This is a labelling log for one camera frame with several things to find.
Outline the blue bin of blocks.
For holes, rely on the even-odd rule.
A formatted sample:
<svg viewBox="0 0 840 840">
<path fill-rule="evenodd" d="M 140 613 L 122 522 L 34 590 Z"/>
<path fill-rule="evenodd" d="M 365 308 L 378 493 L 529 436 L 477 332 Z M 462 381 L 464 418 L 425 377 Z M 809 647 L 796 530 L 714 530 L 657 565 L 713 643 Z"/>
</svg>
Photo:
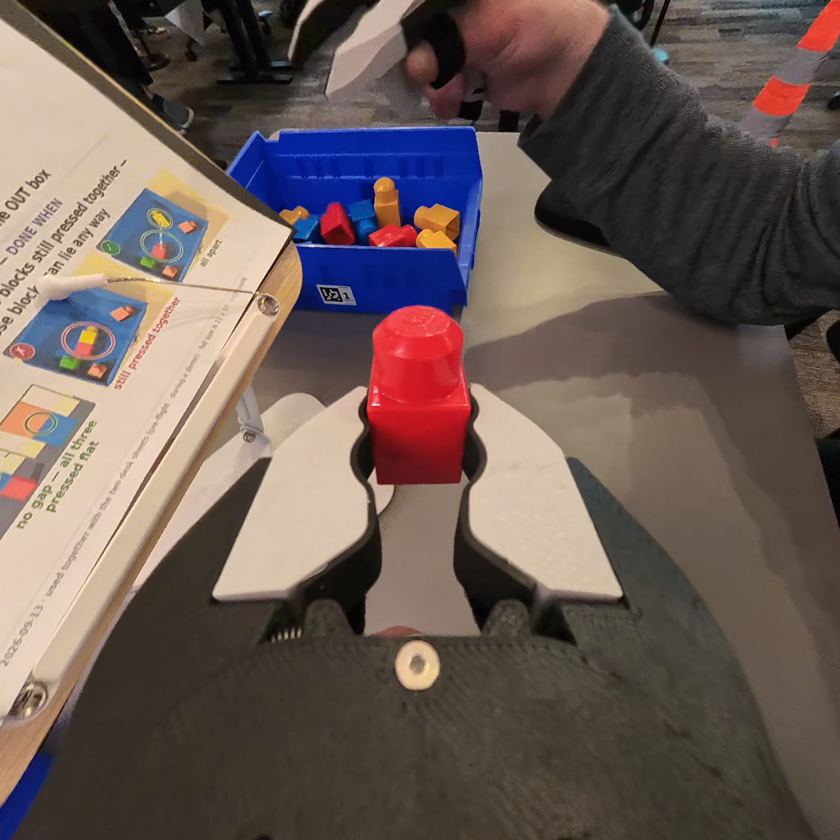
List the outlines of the blue bin of blocks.
<svg viewBox="0 0 840 840">
<path fill-rule="evenodd" d="M 372 200 L 390 177 L 402 221 L 421 206 L 459 213 L 457 256 L 443 249 L 297 244 L 302 288 L 297 308 L 386 314 L 412 305 L 447 312 L 467 304 L 476 259 L 482 168 L 471 127 L 285 130 L 269 140 L 254 132 L 227 173 L 274 211 L 305 207 L 321 215 Z"/>
</svg>

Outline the orange traffic cone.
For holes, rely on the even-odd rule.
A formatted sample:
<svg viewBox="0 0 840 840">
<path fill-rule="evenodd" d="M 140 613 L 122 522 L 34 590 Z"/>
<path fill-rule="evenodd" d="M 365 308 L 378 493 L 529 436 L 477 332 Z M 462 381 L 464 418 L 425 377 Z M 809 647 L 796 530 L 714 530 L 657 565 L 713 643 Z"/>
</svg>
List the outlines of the orange traffic cone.
<svg viewBox="0 0 840 840">
<path fill-rule="evenodd" d="M 776 145 L 838 37 L 839 2 L 829 1 L 759 91 L 740 121 L 740 130 Z"/>
</svg>

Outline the red toy block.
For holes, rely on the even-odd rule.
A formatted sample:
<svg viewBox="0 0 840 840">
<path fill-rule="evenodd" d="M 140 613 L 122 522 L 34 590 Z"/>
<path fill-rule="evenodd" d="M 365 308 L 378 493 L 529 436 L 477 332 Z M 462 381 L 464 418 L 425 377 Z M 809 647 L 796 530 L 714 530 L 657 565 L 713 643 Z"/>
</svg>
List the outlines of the red toy block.
<svg viewBox="0 0 840 840">
<path fill-rule="evenodd" d="M 366 416 L 379 484 L 459 483 L 472 412 L 462 329 L 444 311 L 411 306 L 390 313 L 372 344 Z"/>
</svg>

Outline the printed instruction sheet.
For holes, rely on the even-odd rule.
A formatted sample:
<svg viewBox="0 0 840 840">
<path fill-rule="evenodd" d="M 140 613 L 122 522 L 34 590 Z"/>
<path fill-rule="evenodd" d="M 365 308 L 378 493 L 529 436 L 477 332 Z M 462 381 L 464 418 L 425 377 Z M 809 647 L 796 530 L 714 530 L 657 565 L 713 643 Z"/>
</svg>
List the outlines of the printed instruction sheet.
<svg viewBox="0 0 840 840">
<path fill-rule="evenodd" d="M 2 21 L 2 716 L 290 238 L 182 137 Z"/>
</svg>

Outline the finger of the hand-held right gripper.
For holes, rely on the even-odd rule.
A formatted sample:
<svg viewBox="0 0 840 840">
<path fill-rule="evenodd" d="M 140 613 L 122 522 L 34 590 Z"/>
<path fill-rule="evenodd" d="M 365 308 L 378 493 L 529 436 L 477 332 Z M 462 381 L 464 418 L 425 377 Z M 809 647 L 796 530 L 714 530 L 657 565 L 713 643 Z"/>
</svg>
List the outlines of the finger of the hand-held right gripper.
<svg viewBox="0 0 840 840">
<path fill-rule="evenodd" d="M 303 4 L 292 32 L 288 60 L 301 68 L 312 54 L 361 9 L 376 1 L 307 1 Z"/>
<path fill-rule="evenodd" d="M 420 1 L 380 1 L 360 18 L 352 35 L 335 51 L 326 98 L 358 102 L 378 91 L 390 103 L 419 103 L 421 95 L 409 86 L 400 68 L 408 46 L 403 19 Z"/>
</svg>

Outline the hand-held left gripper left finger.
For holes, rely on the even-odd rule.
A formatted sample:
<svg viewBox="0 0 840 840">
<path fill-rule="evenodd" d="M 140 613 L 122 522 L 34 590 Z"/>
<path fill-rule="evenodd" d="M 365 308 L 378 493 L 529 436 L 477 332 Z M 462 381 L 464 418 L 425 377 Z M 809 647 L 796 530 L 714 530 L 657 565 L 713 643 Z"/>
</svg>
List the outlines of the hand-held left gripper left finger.
<svg viewBox="0 0 840 840">
<path fill-rule="evenodd" d="M 307 420 L 271 457 L 213 588 L 217 602 L 274 602 L 301 621 L 316 601 L 338 604 L 362 634 L 382 572 L 368 391 L 356 386 Z"/>
</svg>

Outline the person's right hand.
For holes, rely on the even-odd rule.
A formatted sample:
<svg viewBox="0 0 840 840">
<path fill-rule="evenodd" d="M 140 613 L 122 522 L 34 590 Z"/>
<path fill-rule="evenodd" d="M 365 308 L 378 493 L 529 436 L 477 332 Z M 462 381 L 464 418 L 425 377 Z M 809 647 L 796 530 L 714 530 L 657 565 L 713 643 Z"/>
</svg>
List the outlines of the person's right hand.
<svg viewBox="0 0 840 840">
<path fill-rule="evenodd" d="M 454 119 L 468 77 L 483 76 L 486 99 L 499 109 L 548 118 L 571 89 L 613 13 L 592 1 L 469 1 L 455 10 L 465 69 L 434 89 L 438 62 L 421 43 L 405 58 L 406 78 L 434 114 Z"/>
</svg>

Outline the pile of toy blocks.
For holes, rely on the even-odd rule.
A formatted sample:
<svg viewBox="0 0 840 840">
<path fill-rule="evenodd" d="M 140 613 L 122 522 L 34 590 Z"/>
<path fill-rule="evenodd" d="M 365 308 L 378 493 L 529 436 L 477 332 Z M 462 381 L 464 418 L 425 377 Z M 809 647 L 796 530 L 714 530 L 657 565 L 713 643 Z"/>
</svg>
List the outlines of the pile of toy blocks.
<svg viewBox="0 0 840 840">
<path fill-rule="evenodd" d="M 369 197 L 329 203 L 321 214 L 303 205 L 285 207 L 279 216 L 291 226 L 299 245 L 440 249 L 459 254 L 459 210 L 435 203 L 404 215 L 396 183 L 386 176 L 373 184 Z"/>
</svg>

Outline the person's torso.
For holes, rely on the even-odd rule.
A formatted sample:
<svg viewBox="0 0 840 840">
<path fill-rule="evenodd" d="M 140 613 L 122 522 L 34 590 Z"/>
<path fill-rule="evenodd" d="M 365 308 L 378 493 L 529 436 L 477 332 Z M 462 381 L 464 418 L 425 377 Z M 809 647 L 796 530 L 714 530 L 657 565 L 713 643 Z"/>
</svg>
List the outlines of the person's torso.
<svg viewBox="0 0 840 840">
<path fill-rule="evenodd" d="M 839 523 L 839 429 L 815 441 L 817 454 L 831 498 L 836 522 Z"/>
</svg>

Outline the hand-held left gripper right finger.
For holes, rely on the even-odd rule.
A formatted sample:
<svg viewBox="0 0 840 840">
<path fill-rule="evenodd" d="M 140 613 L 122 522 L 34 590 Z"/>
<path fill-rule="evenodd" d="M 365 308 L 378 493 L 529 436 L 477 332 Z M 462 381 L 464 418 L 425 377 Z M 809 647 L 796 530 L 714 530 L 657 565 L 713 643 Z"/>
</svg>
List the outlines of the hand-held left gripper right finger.
<svg viewBox="0 0 840 840">
<path fill-rule="evenodd" d="M 500 602 L 551 627 L 562 603 L 618 604 L 623 589 L 573 477 L 539 425 L 471 385 L 454 571 L 476 624 Z"/>
</svg>

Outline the person's right forearm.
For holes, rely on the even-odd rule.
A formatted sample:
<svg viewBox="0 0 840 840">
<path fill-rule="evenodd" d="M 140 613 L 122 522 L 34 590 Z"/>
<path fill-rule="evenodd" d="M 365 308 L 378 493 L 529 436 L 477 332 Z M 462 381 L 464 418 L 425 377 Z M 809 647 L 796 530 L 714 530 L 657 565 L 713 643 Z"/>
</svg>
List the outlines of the person's right forearm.
<svg viewBox="0 0 840 840">
<path fill-rule="evenodd" d="M 722 121 L 618 13 L 523 153 L 614 252 L 688 308 L 781 325 L 839 307 L 839 148 Z"/>
</svg>

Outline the grey desk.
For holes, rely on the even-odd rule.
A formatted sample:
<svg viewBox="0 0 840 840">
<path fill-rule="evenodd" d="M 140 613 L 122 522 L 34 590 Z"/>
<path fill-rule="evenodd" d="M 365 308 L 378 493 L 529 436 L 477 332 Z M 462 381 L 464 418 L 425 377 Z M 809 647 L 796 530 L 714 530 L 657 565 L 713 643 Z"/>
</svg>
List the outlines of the grey desk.
<svg viewBox="0 0 840 840">
<path fill-rule="evenodd" d="M 490 154 L 465 367 L 561 446 L 623 589 L 479 628 L 466 486 L 401 486 L 363 633 L 213 589 L 271 457 L 112 628 L 15 838 L 838 838 L 838 530 L 780 328 L 540 233 Z"/>
</svg>

